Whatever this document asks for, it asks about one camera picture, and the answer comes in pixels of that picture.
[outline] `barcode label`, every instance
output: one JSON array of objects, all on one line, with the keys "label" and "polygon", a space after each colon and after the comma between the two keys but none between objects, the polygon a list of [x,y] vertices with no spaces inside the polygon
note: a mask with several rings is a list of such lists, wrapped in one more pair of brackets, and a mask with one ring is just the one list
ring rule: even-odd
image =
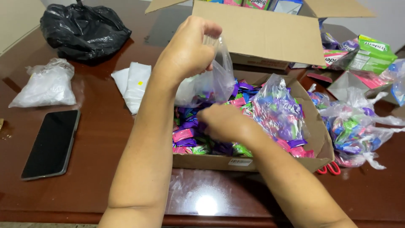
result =
[{"label": "barcode label", "polygon": [[248,166],[252,163],[252,159],[232,158],[228,165],[230,166]]}]

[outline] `smartphone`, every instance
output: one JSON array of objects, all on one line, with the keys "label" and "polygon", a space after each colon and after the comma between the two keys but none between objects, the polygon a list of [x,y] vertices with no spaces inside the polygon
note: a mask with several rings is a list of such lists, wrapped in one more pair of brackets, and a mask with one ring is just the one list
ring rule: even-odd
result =
[{"label": "smartphone", "polygon": [[23,181],[66,173],[79,119],[79,110],[45,115],[21,174]]}]

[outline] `scissors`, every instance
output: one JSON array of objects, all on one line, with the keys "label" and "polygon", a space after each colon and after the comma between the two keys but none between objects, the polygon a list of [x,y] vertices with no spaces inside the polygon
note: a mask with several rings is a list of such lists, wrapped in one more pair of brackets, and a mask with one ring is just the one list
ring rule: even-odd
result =
[{"label": "scissors", "polygon": [[323,166],[322,168],[318,169],[319,174],[326,174],[327,172],[332,173],[333,175],[339,175],[340,174],[340,168],[336,164],[336,162],[331,162],[330,164],[327,164],[326,166]]}]

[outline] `table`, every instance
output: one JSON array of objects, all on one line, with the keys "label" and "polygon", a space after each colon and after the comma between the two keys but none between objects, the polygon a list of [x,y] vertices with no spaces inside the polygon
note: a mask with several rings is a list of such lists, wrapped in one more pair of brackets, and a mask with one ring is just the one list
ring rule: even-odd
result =
[{"label": "table", "polygon": [[[111,7],[133,33],[122,50],[101,65],[89,67],[72,62],[76,105],[7,108],[28,81],[25,67],[44,65],[57,57],[40,30],[0,57],[0,117],[7,121],[0,132],[0,221],[98,223],[134,120],[110,74],[129,67],[131,61],[154,65],[177,26],[191,14],[191,7],[173,6],[144,15],[149,3],[137,0],[85,3]],[[284,73],[241,65],[234,68]],[[302,77],[304,72],[287,73],[299,78],[308,89],[313,81]],[[377,113],[387,115],[392,108],[379,102]],[[45,114],[71,109],[80,109],[82,115],[67,173],[21,181],[19,177]],[[340,176],[317,175],[359,227],[404,226],[404,136],[397,133],[378,149],[378,161],[386,170],[374,170],[365,164],[343,169]],[[205,204],[208,210],[196,208],[206,199],[211,202]],[[286,218],[257,173],[173,169],[164,226],[261,228],[276,224],[287,224]]]}]

